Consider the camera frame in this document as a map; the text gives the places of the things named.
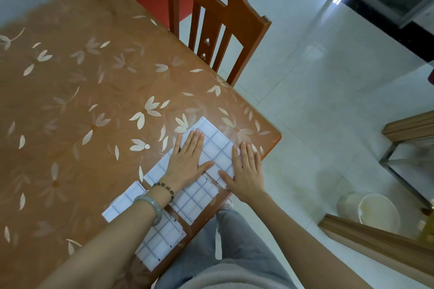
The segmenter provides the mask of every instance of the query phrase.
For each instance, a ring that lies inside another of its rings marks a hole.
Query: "bracelet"
[[[166,190],[168,190],[170,192],[170,194],[172,196],[172,198],[171,198],[171,201],[172,201],[173,197],[175,196],[175,192],[173,192],[173,190],[170,187],[168,187],[166,184],[164,184],[162,182],[157,182],[152,187],[158,186],[158,185],[162,186],[163,188],[165,188]]]
[[[153,198],[147,196],[146,194],[138,195],[134,199],[133,203],[136,202],[137,200],[142,200],[150,204],[152,208],[154,208],[155,213],[157,214],[157,219],[154,222],[154,226],[160,223],[163,214],[160,205]]]

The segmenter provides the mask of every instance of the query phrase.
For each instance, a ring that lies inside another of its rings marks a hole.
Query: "chair backrest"
[[[220,42],[212,69],[218,71],[232,34],[243,49],[232,68],[227,82],[233,87],[241,75],[256,47],[271,25],[269,19],[259,14],[247,0],[227,0],[227,5],[220,0],[193,0],[190,40],[188,47],[194,51],[198,34],[200,8],[205,8],[202,32],[198,45],[198,56],[210,66],[221,25],[225,31]],[[179,38],[179,0],[169,0],[170,31]]]

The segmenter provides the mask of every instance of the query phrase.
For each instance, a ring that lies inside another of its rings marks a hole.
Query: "wooden table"
[[[135,0],[54,0],[0,34],[1,287],[41,283],[201,116],[263,157],[281,138]],[[130,120],[138,112],[144,123]],[[179,218],[187,237],[153,272],[133,256],[117,288],[150,285],[229,195],[192,226]]]

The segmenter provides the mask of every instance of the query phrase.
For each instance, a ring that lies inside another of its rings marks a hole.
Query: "finger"
[[[198,139],[198,144],[196,145],[196,148],[194,149],[194,152],[193,152],[193,157],[198,158],[198,160],[199,160],[200,154],[202,153],[204,141],[205,141],[205,134],[200,133],[199,139]]]
[[[249,156],[247,155],[247,148],[246,148],[246,142],[242,141],[241,142],[241,161],[243,163],[243,168],[246,168],[249,165]]]
[[[249,157],[250,168],[256,169],[255,167],[255,154],[252,149],[252,144],[247,144],[247,156]]]
[[[255,165],[258,173],[262,174],[262,161],[259,152],[255,153]]]
[[[232,162],[234,163],[235,170],[241,170],[241,161],[236,145],[232,145]]]
[[[176,138],[175,146],[173,147],[172,154],[178,154],[179,153],[179,147],[181,146],[181,139],[182,139],[182,134],[178,134],[178,136]]]
[[[199,178],[205,171],[214,166],[214,161],[207,161],[198,167],[198,171],[196,172],[196,177]]]
[[[185,141],[185,143],[184,143],[184,145],[183,145],[183,147],[181,149],[181,153],[187,152],[188,147],[190,146],[191,139],[193,138],[193,135],[194,135],[194,131],[192,130],[188,134],[187,140]]]
[[[220,175],[221,179],[224,180],[224,182],[227,185],[227,188],[229,188],[232,191],[232,188],[235,187],[235,181],[228,175],[227,172],[223,170],[219,170],[218,174]]]
[[[194,134],[193,134],[193,138],[191,139],[190,146],[188,147],[188,150],[187,150],[188,155],[193,155],[194,149],[196,148],[196,145],[198,144],[199,135],[200,135],[200,130],[196,129]]]

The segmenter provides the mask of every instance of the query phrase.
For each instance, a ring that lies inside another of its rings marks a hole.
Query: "jeans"
[[[215,258],[215,233],[219,224],[222,259]],[[212,218],[158,279],[155,289],[177,289],[204,270],[232,263],[256,275],[295,288],[290,276],[247,221],[233,209]]]

